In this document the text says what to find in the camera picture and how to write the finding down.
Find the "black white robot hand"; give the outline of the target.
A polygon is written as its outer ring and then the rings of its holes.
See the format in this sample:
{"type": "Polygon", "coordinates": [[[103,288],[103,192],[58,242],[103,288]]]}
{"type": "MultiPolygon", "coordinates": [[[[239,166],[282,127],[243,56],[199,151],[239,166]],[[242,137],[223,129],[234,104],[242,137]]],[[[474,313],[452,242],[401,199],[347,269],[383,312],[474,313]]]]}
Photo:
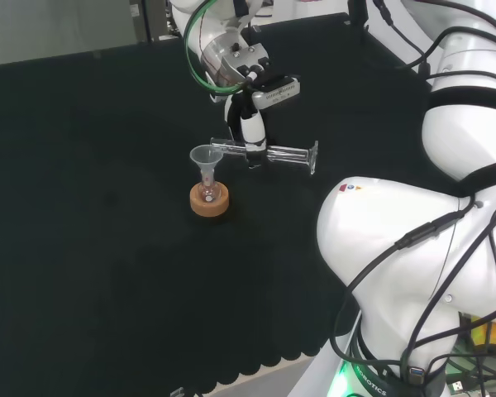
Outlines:
{"type": "Polygon", "coordinates": [[[229,96],[224,107],[225,122],[231,139],[245,145],[248,166],[253,169],[264,162],[267,140],[263,117],[249,93],[229,96]]]}

